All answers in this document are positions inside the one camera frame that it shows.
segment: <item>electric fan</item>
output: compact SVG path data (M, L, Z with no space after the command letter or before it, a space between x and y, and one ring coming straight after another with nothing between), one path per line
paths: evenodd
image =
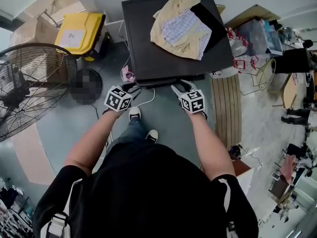
M76 74L74 56L56 45L21 44L0 53L0 141L55 108Z

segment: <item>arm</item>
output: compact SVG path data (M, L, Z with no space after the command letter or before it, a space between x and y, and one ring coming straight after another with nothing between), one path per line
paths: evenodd
M201 113L188 114L192 121L196 147L204 173L210 180L220 175L234 175L233 165L223 143L212 132Z
M73 165L91 175L111 132L121 113L108 111L87 131L68 153L64 165Z

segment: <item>bag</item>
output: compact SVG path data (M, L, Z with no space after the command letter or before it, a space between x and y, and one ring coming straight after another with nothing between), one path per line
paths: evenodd
M52 219L41 229L41 238L70 238L70 226L68 224L70 196L75 184L82 179L75 181L70 189L68 200L62 213L55 213Z

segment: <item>black t-shirt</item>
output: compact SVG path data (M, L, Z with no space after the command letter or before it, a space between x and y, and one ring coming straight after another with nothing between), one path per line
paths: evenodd
M72 237L168 236L199 234L226 238L233 222L239 238L258 237L257 218L238 180L210 181L188 160L159 144L118 144L100 169L60 170L40 200L33 220L35 237L53 214L62 212L74 181L69 225ZM230 187L227 212L224 198Z

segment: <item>yellow cloth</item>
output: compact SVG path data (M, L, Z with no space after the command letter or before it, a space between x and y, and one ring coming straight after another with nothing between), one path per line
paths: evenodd
M151 42L176 56L197 59L200 47L199 39L209 32L194 33L197 27L194 25L187 34L171 45L163 37L162 25L167 20L179 16L184 10L199 3L200 0L169 0L161 10L153 15L156 20L151 29Z

